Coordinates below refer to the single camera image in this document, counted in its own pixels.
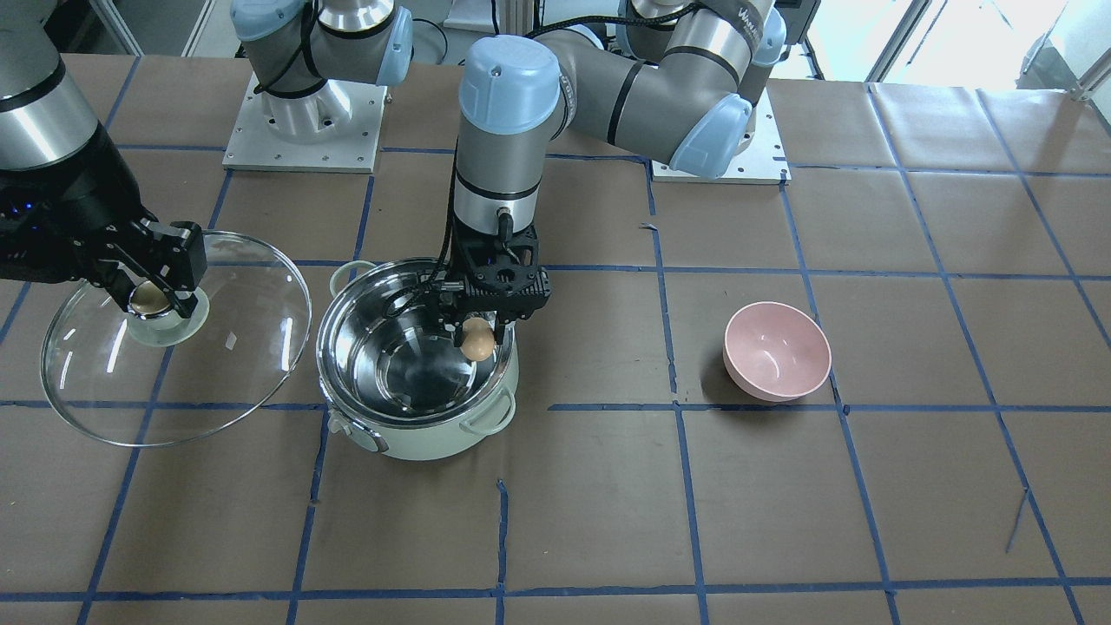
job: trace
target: label on robot arm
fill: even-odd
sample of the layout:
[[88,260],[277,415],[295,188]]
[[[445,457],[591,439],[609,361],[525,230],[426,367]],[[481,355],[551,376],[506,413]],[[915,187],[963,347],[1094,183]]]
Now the label on robot arm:
[[757,53],[760,48],[760,39],[763,37],[763,22],[760,19],[760,11],[752,2],[748,0],[701,0],[701,3],[729,22],[748,42],[749,50],[753,54]]

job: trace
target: white pot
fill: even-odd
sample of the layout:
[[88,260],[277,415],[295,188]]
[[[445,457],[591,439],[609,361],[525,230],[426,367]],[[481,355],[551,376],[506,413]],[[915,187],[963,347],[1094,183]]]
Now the white pot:
[[471,363],[439,323],[439,311],[414,300],[401,315],[383,315],[392,294],[428,275],[434,259],[370,265],[337,292],[317,341],[320,389],[329,430],[359,446],[406,461],[458,454],[498,434],[517,412],[519,364],[512,324],[502,345]]

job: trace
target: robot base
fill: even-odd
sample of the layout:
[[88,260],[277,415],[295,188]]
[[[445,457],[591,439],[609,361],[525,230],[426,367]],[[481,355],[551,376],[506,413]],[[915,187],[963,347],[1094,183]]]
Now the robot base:
[[223,154],[226,169],[253,171],[332,171],[373,173],[386,107],[386,87],[338,81],[351,99],[352,117],[344,132],[317,143],[286,141],[268,128],[262,98],[248,81],[243,104]]
[[791,179],[787,153],[779,137],[779,125],[771,110],[768,93],[757,102],[755,129],[748,149],[733,157],[725,173],[717,180],[691,175],[671,169],[665,163],[652,161],[652,179],[659,182],[718,182],[731,184],[778,184]]

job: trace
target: bowl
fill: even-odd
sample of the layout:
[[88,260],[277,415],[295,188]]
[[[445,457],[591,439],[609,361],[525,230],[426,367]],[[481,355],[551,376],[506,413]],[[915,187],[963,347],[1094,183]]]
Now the bowl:
[[789,402],[817,391],[830,375],[830,344],[805,312],[778,301],[741,308],[725,326],[725,371],[742,391]]

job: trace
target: black cable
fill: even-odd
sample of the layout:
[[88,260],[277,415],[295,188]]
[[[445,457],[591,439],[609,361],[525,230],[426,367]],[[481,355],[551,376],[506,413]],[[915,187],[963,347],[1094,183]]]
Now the black cable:
[[268,91],[271,87],[274,85],[274,83],[281,80],[286,75],[286,73],[289,72],[289,69],[293,67],[293,63],[297,62],[297,59],[298,57],[301,56],[301,52],[308,49],[309,36],[312,34],[312,29],[317,27],[317,22],[320,20],[320,13],[324,11],[324,8],[320,7],[319,4],[320,0],[312,0],[312,22],[307,28],[301,28],[301,42],[298,43],[297,49],[293,50],[293,54],[290,56],[288,61],[286,61],[286,64],[282,65],[281,71],[278,72],[278,75],[276,75],[273,80],[271,80],[266,84],[262,84],[262,81],[259,81],[259,83],[254,87],[256,95],[258,95],[263,91]]
[[438,64],[438,65],[439,64],[443,64],[443,59],[448,58],[448,33],[443,32],[443,29],[440,28],[440,24],[438,24],[438,23],[436,23],[436,22],[433,22],[431,20],[426,20],[424,18],[413,18],[413,21],[414,22],[423,22],[423,23],[427,23],[427,24],[432,24],[432,28],[434,28],[434,29],[437,29],[437,30],[440,31],[440,37],[443,38],[443,53],[440,54],[440,60],[437,61],[436,64]]
[[668,13],[665,16],[660,16],[658,18],[614,18],[612,16],[587,16],[582,18],[563,20],[561,22],[556,22],[553,24],[540,27],[533,30],[532,32],[526,34],[524,37],[529,39],[536,39],[541,34],[547,34],[556,30],[562,30],[564,28],[570,28],[572,26],[579,26],[585,23],[614,23],[622,26],[660,26],[671,20],[677,20],[685,14],[693,13],[694,11],[701,8],[702,8],[701,3],[692,2],[673,13]]
[[[443,243],[440,245],[440,255],[436,259],[436,265],[432,268],[432,272],[429,273],[428,278],[417,282],[416,284],[409,284],[408,286],[398,289],[386,300],[386,305],[382,306],[382,317],[387,320],[396,320],[400,317],[402,312],[408,310],[417,300],[426,294],[432,292],[436,289],[437,280],[436,275],[444,269],[448,259],[448,249],[451,245],[451,226],[454,224],[456,220],[456,157],[451,158],[451,183],[448,184],[448,219],[443,224]],[[398,300],[408,296],[400,305],[394,306]]]

